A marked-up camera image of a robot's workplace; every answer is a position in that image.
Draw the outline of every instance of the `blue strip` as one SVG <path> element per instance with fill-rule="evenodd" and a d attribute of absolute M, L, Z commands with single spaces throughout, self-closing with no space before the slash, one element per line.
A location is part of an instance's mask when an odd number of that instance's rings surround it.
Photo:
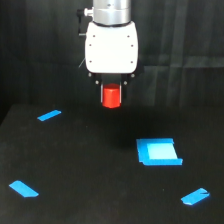
<path fill-rule="evenodd" d="M 56 116 L 58 114 L 61 114 L 61 111 L 54 110 L 54 111 L 52 111 L 50 113 L 47 113 L 47 114 L 44 114 L 44 115 L 38 117 L 37 119 L 39 119 L 40 121 L 45 121 L 45 120 L 47 120 L 49 118 L 52 118 L 52 117 L 54 117 L 54 116 Z"/>
<path fill-rule="evenodd" d="M 143 161 L 145 166 L 181 166 L 183 159 L 149 159 Z"/>
<path fill-rule="evenodd" d="M 195 203 L 207 198 L 210 194 L 203 188 L 181 198 L 182 202 L 186 205 L 194 205 Z"/>
<path fill-rule="evenodd" d="M 14 183 L 10 184 L 9 187 L 21 194 L 24 198 L 36 197 L 39 195 L 37 192 L 26 186 L 21 181 L 15 181 Z"/>
<path fill-rule="evenodd" d="M 141 141 L 143 144 L 150 144 L 150 143 L 171 143 L 174 144 L 172 138 L 146 138 L 146 139 L 137 139 L 137 141 Z"/>

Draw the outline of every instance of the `black background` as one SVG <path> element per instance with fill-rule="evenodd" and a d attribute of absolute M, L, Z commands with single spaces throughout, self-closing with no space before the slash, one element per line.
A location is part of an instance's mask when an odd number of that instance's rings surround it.
<path fill-rule="evenodd" d="M 1 0 L 0 100 L 4 104 L 96 105 L 76 10 L 91 0 Z M 145 73 L 124 105 L 224 105 L 224 2 L 136 0 L 132 20 Z M 82 32 L 91 18 L 85 18 Z"/>

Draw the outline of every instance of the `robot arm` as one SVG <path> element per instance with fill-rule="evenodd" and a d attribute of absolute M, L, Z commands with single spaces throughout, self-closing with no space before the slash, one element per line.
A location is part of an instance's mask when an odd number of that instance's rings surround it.
<path fill-rule="evenodd" d="M 85 61 L 89 77 L 101 87 L 101 103 L 108 108 L 121 105 L 127 84 L 138 64 L 138 36 L 131 21 L 131 0 L 93 0 L 92 9 L 78 10 L 93 19 L 88 25 Z"/>

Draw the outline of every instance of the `blue folded paper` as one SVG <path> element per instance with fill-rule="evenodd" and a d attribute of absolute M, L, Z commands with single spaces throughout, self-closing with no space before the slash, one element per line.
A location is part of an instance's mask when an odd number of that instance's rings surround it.
<path fill-rule="evenodd" d="M 182 202 L 186 205 L 194 205 L 197 202 L 207 198 L 210 194 L 203 188 L 194 191 L 193 193 L 181 198 Z"/>
<path fill-rule="evenodd" d="M 36 197 L 39 194 L 32 190 L 30 187 L 26 186 L 24 183 L 21 181 L 15 181 L 12 184 L 9 185 L 14 191 L 22 195 L 23 197 Z"/>
<path fill-rule="evenodd" d="M 54 110 L 54 111 L 51 111 L 51 112 L 49 112 L 47 114 L 44 114 L 44 115 L 38 117 L 37 119 L 39 119 L 40 121 L 45 121 L 45 120 L 47 120 L 49 118 L 57 116 L 58 114 L 61 114 L 61 111 Z"/>
<path fill-rule="evenodd" d="M 137 139 L 139 162 L 147 166 L 182 165 L 173 144 L 172 138 Z"/>

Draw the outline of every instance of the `blue paper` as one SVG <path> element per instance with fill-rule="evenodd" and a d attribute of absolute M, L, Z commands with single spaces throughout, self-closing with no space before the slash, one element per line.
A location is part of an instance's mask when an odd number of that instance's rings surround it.
<path fill-rule="evenodd" d="M 207 198 L 210 194 L 203 188 L 181 198 L 182 202 L 186 205 L 194 205 L 195 203 Z"/>
<path fill-rule="evenodd" d="M 21 194 L 24 198 L 36 197 L 39 195 L 37 192 L 35 192 L 34 190 L 26 186 L 21 181 L 15 181 L 12 184 L 10 184 L 9 187 L 11 187 L 13 190 L 18 192 L 19 194 Z"/>
<path fill-rule="evenodd" d="M 61 111 L 54 110 L 54 111 L 52 111 L 52 112 L 50 112 L 50 113 L 47 113 L 47 114 L 44 114 L 44 115 L 38 117 L 38 119 L 39 119 L 40 121 L 45 121 L 45 120 L 47 120 L 47 119 L 49 119 L 49 118 L 52 118 L 52 117 L 54 117 L 54 116 L 56 116 L 56 115 L 58 115 L 58 114 L 61 114 Z"/>
<path fill-rule="evenodd" d="M 183 159 L 149 159 L 144 161 L 145 166 L 181 166 Z"/>
<path fill-rule="evenodd" d="M 149 159 L 177 159 L 171 143 L 147 144 Z"/>
<path fill-rule="evenodd" d="M 139 162 L 146 166 L 182 165 L 173 147 L 173 139 L 137 139 Z"/>

